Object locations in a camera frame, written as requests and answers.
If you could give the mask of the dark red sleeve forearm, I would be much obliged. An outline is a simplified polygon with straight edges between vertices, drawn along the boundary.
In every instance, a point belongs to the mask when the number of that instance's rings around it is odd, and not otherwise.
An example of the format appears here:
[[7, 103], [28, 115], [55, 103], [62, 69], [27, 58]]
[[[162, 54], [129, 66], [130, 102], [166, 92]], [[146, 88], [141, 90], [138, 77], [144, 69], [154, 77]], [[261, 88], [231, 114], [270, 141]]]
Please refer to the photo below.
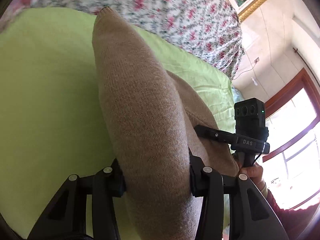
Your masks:
[[266, 184], [261, 192], [282, 223], [289, 239], [319, 239], [319, 204], [306, 209], [285, 210], [278, 206]]

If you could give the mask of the person's right hand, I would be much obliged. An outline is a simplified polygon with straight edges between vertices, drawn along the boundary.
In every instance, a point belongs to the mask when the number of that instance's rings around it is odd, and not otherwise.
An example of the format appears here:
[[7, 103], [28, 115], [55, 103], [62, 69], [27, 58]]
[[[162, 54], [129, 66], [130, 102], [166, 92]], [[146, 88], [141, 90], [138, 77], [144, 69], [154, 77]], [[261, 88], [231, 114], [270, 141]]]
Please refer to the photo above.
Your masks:
[[263, 180], [263, 167], [257, 163], [251, 167], [243, 167], [238, 158], [235, 158], [235, 161], [240, 169], [240, 173], [247, 175], [259, 189], [261, 194], [264, 197], [267, 197], [268, 189], [266, 182]]

